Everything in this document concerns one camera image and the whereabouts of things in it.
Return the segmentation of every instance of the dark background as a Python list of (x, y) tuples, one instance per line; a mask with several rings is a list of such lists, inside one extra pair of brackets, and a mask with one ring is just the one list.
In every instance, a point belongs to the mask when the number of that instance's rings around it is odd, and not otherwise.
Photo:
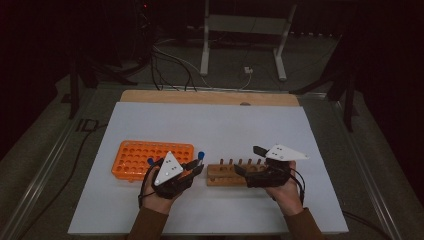
[[(114, 65), (129, 57), (128, 36), (134, 23), (132, 2), (104, 2), (0, 1), (0, 109), (4, 129), (0, 159), (56, 96), (55, 82), (69, 73), (70, 49), (82, 49), (93, 58)], [(240, 2), (217, 0), (211, 9), (257, 14), (257, 1)], [(162, 34), (184, 40), (187, 25), (196, 28), (203, 24), (203, 1), (146, 3), (151, 24), (159, 25)], [(276, 9), (279, 8), (261, 8), (261, 16), (284, 14)], [(413, 0), (304, 1), (299, 4), (291, 31), (297, 37), (305, 33), (341, 37), (326, 73), (341, 64), (355, 69), (356, 89), (364, 94), (367, 106), (424, 203), (424, 161), (420, 154), (424, 133), (420, 119), (424, 80), (422, 12), (424, 2)]]

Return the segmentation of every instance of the table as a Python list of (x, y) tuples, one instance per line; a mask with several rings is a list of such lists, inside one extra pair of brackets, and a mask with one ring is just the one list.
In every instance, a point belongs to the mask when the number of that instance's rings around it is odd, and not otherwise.
[[(307, 117), (295, 96), (128, 90), (115, 106), (68, 233), (124, 234), (131, 229), (141, 182), (118, 180), (110, 172), (123, 140), (192, 143), (196, 152), (206, 153), (207, 165), (220, 158), (250, 158), (254, 156), (253, 144), (271, 147), (275, 136), (279, 143), (310, 156), (310, 160), (298, 161), (298, 170), (306, 181), (305, 206), (310, 207), (321, 230), (348, 231)], [(256, 235), (287, 231), (277, 204), (263, 189), (206, 187), (203, 171), (175, 202), (163, 233)]]

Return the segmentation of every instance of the metal frame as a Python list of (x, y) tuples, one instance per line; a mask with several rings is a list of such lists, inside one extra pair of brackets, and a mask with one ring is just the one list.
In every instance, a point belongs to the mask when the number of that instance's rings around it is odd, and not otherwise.
[[(200, 64), (200, 75), (207, 76), (209, 68), (209, 31), (226, 31), (226, 32), (245, 32), (245, 33), (260, 33), (260, 34), (281, 34), (280, 45), (273, 50), (275, 65), (277, 67), (278, 79), (286, 81), (287, 75), (284, 70), (282, 60), (282, 52), (287, 41), (287, 36), (290, 31), (291, 23), (296, 11), (296, 4), (290, 8), (289, 15), (286, 19), (273, 18), (256, 18), (256, 17), (237, 17), (214, 15), (209, 13), (209, 0), (205, 0), (205, 26), (203, 36), (203, 53), (202, 62)], [(246, 28), (246, 22), (252, 22), (252, 27)]]
[(380, 219), (384, 231), (391, 237), (391, 239), (401, 240), (402, 236), (400, 235), (399, 229), (397, 228), (393, 217), (390, 214), (390, 210), (387, 207), (386, 201), (384, 200), (384, 197), (374, 180), (373, 174), (371, 173), (365, 157), (362, 155), (362, 152), (359, 149), (356, 141), (351, 136), (351, 133), (346, 129), (346, 127), (343, 127), (343, 108), (340, 105), (340, 102), (330, 102), (330, 104), (332, 104), (331, 107), (333, 109), (334, 115), (339, 122), (338, 125), (340, 126), (340, 131), (344, 135), (347, 144), (351, 147), (353, 160), (358, 167), (359, 175), (364, 182), (365, 189), (367, 190), (371, 202), (374, 205), (375, 212)]
[(19, 201), (17, 207), (13, 211), (5, 227), (2, 229), (2, 232), (0, 233), (0, 239), (12, 240), (19, 237), (19, 234), (22, 231), (22, 227), (28, 219), (28, 216), (30, 215), (35, 203), (37, 202), (38, 197), (43, 192), (43, 189), (49, 180), (51, 173), (54, 171), (55, 166), (59, 161), (63, 150), (66, 147), (66, 144), (69, 141), (71, 133), (75, 131), (75, 127), (78, 125), (79, 119), (81, 118), (84, 109), (87, 107), (88, 103), (90, 103), (92, 97), (94, 96), (94, 91), (94, 89), (84, 90), (79, 110), (75, 112), (75, 117), (72, 120), (69, 120), (69, 122), (66, 124), (55, 145), (50, 151), (49, 156), (45, 159), (43, 165), (41, 165), (37, 174), (31, 180), (31, 183), (25, 190), (25, 193)]

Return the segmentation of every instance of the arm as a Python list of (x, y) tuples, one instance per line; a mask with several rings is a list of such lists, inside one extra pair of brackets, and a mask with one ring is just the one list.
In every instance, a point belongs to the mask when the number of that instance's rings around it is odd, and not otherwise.
[(131, 228), (131, 232), (128, 235), (127, 240), (159, 239), (166, 220), (168, 219), (172, 204), (180, 196), (178, 195), (173, 199), (165, 199), (159, 197), (155, 193), (149, 195), (154, 192), (152, 188), (154, 172), (155, 171), (152, 171), (146, 179), (146, 185), (143, 193), (145, 195), (143, 198), (143, 207), (141, 207), (138, 212), (137, 218)]
[[(295, 161), (290, 162), (290, 168), (296, 169)], [(280, 207), (294, 240), (325, 239), (309, 209), (303, 208), (293, 179), (289, 179), (283, 186), (265, 188), (265, 191)]]

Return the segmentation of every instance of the white cable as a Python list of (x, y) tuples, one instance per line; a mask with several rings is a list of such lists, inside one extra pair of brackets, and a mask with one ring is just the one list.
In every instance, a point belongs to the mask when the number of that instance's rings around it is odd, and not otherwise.
[(243, 90), (245, 87), (249, 86), (250, 80), (252, 80), (252, 73), (249, 73), (249, 80), (247, 81), (246, 85), (244, 85), (242, 88), (239, 88), (237, 90)]
[(208, 86), (208, 87), (209, 87), (209, 88), (211, 88), (211, 89), (213, 89), (213, 88), (214, 88), (214, 87), (210, 86), (210, 85), (206, 82), (206, 80), (203, 78), (203, 76), (202, 76), (202, 75), (200, 75), (200, 70), (199, 70), (196, 66), (194, 66), (193, 64), (191, 64), (190, 62), (188, 62), (188, 61), (186, 61), (186, 60), (184, 60), (184, 59), (181, 59), (181, 58), (179, 58), (179, 57), (172, 56), (171, 54), (164, 53), (164, 52), (162, 52), (161, 50), (159, 50), (159, 48), (157, 48), (156, 46), (153, 46), (153, 48), (154, 48), (154, 49), (156, 49), (156, 51), (158, 51), (158, 52), (162, 53), (163, 55), (166, 55), (166, 56), (168, 56), (168, 57), (175, 58), (175, 59), (177, 59), (177, 60), (180, 60), (181, 62), (184, 62), (184, 63), (186, 63), (186, 64), (190, 65), (192, 68), (196, 69), (197, 73), (199, 74), (200, 78), (202, 79), (203, 83), (204, 83), (206, 86)]

